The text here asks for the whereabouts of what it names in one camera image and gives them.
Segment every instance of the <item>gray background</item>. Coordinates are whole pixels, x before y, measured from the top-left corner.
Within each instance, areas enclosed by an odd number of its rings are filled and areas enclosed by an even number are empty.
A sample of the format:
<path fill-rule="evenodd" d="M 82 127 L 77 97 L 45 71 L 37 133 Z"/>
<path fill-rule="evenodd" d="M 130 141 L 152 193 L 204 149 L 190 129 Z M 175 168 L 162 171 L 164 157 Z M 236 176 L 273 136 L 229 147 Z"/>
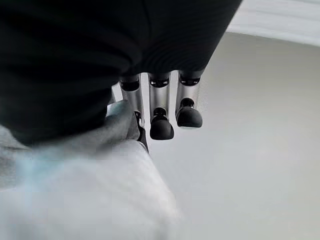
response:
<path fill-rule="evenodd" d="M 175 137 L 148 142 L 184 213 L 181 240 L 320 239 L 319 63 L 317 47 L 226 33 L 202 77 L 195 130 L 176 125 L 173 73 Z"/>

